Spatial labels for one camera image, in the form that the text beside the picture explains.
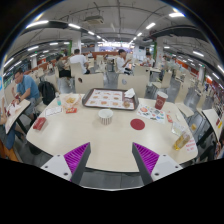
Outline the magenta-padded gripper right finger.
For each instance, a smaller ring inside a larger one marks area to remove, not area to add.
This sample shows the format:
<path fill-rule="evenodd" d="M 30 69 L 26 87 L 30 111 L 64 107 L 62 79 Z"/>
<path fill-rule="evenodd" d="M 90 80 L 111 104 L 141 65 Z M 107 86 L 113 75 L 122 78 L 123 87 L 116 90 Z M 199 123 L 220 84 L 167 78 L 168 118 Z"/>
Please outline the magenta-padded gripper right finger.
<path fill-rule="evenodd" d="M 144 185 L 150 184 L 182 169 L 182 166 L 167 154 L 159 155 L 137 143 L 132 144 L 132 154 Z"/>

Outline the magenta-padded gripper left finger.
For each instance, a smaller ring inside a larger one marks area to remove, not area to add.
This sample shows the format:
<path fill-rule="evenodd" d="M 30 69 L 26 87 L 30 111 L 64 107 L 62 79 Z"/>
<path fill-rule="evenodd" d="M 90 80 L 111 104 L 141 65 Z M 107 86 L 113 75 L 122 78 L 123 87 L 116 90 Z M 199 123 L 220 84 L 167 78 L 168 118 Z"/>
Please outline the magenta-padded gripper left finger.
<path fill-rule="evenodd" d="M 64 155 L 53 156 L 42 166 L 42 169 L 72 183 L 79 184 L 90 153 L 90 143 L 85 143 Z"/>

